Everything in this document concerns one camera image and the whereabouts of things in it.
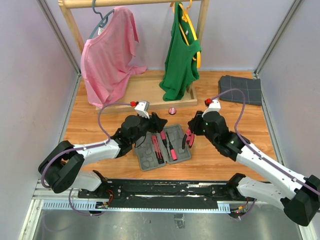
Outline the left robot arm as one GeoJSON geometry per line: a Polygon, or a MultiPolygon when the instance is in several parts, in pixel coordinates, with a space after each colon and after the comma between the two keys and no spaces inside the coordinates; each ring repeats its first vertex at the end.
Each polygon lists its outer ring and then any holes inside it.
{"type": "Polygon", "coordinates": [[[148,118],[129,115],[120,128],[108,139],[91,144],[71,144],[60,142],[39,165],[41,184],[59,194],[70,188],[87,190],[96,198],[107,193],[107,180],[96,170],[85,171],[82,167],[105,159],[125,156],[147,133],[160,133],[167,120],[155,112],[148,118]]]}

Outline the teal clothes hanger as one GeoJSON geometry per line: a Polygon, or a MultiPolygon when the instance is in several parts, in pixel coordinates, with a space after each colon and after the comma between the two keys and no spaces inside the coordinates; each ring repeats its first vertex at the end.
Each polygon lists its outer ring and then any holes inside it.
{"type": "Polygon", "coordinates": [[[95,35],[95,33],[98,31],[99,28],[104,28],[107,23],[108,23],[108,20],[109,20],[109,16],[111,14],[113,14],[115,12],[114,9],[112,9],[111,11],[109,11],[106,15],[103,15],[100,11],[97,11],[96,10],[96,0],[92,0],[92,3],[91,3],[91,8],[92,8],[92,11],[96,14],[96,15],[99,15],[100,17],[100,21],[97,23],[97,25],[94,27],[94,29],[92,30],[90,36],[88,37],[88,39],[92,39],[95,35]]]}

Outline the wooden clothes rack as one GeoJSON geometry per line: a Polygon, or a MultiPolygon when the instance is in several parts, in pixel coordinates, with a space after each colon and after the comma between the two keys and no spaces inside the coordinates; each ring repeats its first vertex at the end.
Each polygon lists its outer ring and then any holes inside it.
{"type": "MultiPolygon", "coordinates": [[[[98,0],[97,7],[116,7],[116,6],[134,6],[134,5],[150,5],[150,4],[167,4],[172,6],[174,0],[98,0]]],[[[59,8],[68,25],[68,28],[73,36],[73,39],[79,49],[83,52],[84,40],[81,36],[80,30],[77,26],[75,18],[72,14],[72,9],[87,9],[92,6],[91,0],[59,0],[59,8]]],[[[133,75],[130,77],[127,90],[124,97],[120,100],[122,102],[132,101],[134,98],[138,100],[147,100],[149,102],[150,110],[169,109],[171,107],[193,107],[198,103],[195,87],[191,85],[182,100],[178,101],[164,101],[164,91],[159,87],[159,83],[164,75],[163,71],[147,70],[140,75],[133,75]]]]}

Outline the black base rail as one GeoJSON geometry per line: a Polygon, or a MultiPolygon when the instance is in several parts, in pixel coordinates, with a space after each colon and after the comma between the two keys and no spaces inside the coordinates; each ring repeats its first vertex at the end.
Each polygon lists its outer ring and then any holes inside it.
{"type": "Polygon", "coordinates": [[[228,188],[226,181],[199,180],[109,179],[103,193],[81,189],[77,196],[99,203],[112,196],[111,209],[146,211],[216,211],[220,202],[247,201],[228,188]]]}

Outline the grey plastic tool case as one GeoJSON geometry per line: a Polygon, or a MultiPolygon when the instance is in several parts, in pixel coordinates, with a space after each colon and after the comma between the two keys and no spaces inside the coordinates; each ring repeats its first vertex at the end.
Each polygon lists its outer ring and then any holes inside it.
{"type": "Polygon", "coordinates": [[[160,168],[165,166],[166,164],[175,164],[180,163],[186,160],[189,160],[192,158],[190,149],[186,147],[185,149],[182,149],[182,141],[184,137],[184,132],[179,124],[174,124],[167,126],[163,129],[163,131],[168,133],[169,139],[173,145],[173,148],[177,155],[177,160],[173,160],[170,149],[169,149],[169,143],[166,135],[167,140],[167,147],[164,146],[160,133],[151,133],[147,132],[146,136],[141,137],[134,147],[134,154],[138,158],[138,162],[140,165],[140,169],[143,171],[149,171],[156,168],[160,168]],[[152,143],[152,135],[156,135],[159,147],[161,150],[161,154],[164,160],[163,164],[158,163],[158,159],[155,153],[155,148],[152,143]]]}

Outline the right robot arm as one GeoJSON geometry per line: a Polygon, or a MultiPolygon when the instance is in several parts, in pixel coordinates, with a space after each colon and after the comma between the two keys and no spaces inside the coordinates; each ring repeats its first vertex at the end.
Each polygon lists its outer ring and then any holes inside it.
{"type": "Polygon", "coordinates": [[[320,209],[318,177],[306,177],[273,160],[248,139],[230,131],[217,111],[197,111],[188,127],[192,134],[205,136],[221,155],[249,167],[268,181],[255,181],[237,173],[226,188],[230,199],[244,196],[266,202],[282,210],[294,223],[303,227],[310,224],[320,209]]]}

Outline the yellow clothes hanger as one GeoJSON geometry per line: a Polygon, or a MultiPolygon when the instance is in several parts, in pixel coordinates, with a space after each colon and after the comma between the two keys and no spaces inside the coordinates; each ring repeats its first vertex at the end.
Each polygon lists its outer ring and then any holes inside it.
{"type": "Polygon", "coordinates": [[[174,68],[186,67],[188,60],[195,61],[192,67],[201,67],[201,45],[188,15],[188,9],[181,2],[170,4],[173,11],[171,40],[165,60],[165,73],[173,73],[174,68]]]}

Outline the pink black utility knife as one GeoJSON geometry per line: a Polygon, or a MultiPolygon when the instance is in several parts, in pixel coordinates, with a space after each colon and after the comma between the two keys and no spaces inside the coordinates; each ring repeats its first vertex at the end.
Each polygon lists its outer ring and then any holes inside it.
{"type": "Polygon", "coordinates": [[[164,159],[163,159],[163,156],[162,156],[162,153],[161,153],[161,149],[160,149],[160,145],[159,145],[157,136],[156,135],[152,135],[151,136],[151,140],[152,140],[152,144],[153,144],[153,147],[154,147],[154,150],[155,150],[155,154],[156,154],[158,163],[159,164],[163,164],[164,163],[164,159]]]}

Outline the pink black pliers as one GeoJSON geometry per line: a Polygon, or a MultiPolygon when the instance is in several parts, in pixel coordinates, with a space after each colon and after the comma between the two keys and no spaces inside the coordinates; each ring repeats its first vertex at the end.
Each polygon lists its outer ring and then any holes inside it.
{"type": "Polygon", "coordinates": [[[183,136],[181,148],[184,150],[186,147],[191,148],[194,144],[195,134],[188,128],[183,136]]]}

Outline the green tank top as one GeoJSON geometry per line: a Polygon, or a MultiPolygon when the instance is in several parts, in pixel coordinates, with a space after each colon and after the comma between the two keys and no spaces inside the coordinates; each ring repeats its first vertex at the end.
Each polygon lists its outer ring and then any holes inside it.
{"type": "Polygon", "coordinates": [[[181,2],[173,5],[171,40],[164,63],[164,76],[159,86],[166,102],[181,100],[186,90],[199,79],[201,44],[192,21],[181,2]]]}

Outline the folded grey checked cloth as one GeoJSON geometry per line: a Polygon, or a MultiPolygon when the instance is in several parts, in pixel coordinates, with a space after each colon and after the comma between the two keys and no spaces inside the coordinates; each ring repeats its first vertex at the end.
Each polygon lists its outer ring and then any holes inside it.
{"type": "MultiPolygon", "coordinates": [[[[222,76],[218,81],[218,92],[222,93],[230,89],[240,90],[245,97],[247,105],[262,105],[262,88],[260,79],[250,79],[231,75],[222,76]]],[[[220,100],[231,103],[243,103],[242,94],[233,90],[219,97],[220,100]]]]}

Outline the pink black screwdriver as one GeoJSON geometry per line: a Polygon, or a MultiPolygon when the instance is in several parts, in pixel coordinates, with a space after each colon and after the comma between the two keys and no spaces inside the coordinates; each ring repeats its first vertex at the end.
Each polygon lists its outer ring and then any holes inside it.
{"type": "Polygon", "coordinates": [[[161,137],[161,140],[163,142],[163,145],[165,147],[167,147],[168,146],[168,142],[167,142],[166,134],[165,134],[165,132],[163,130],[160,132],[160,137],[161,137]]]}
{"type": "Polygon", "coordinates": [[[171,153],[172,160],[176,161],[178,159],[177,158],[177,154],[176,154],[176,151],[174,150],[174,147],[173,147],[173,145],[172,145],[172,143],[170,141],[168,133],[166,133],[166,137],[167,137],[167,141],[168,141],[168,144],[169,144],[169,150],[170,150],[170,153],[171,153]]]}

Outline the pink t-shirt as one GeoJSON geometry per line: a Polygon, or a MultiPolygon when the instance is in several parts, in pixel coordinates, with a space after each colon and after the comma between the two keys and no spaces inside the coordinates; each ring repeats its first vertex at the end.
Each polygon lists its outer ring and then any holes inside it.
{"type": "Polygon", "coordinates": [[[125,6],[115,7],[102,33],[85,42],[80,69],[91,105],[102,108],[118,101],[125,95],[130,77],[147,70],[131,64],[138,43],[134,15],[125,6]]]}

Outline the red black tape roll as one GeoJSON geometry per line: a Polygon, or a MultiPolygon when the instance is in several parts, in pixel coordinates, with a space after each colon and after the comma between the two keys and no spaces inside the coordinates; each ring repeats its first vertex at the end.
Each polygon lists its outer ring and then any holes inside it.
{"type": "Polygon", "coordinates": [[[177,110],[176,110],[174,107],[171,107],[171,108],[168,109],[168,113],[169,113],[170,115],[175,115],[176,112],[177,112],[177,110]]]}

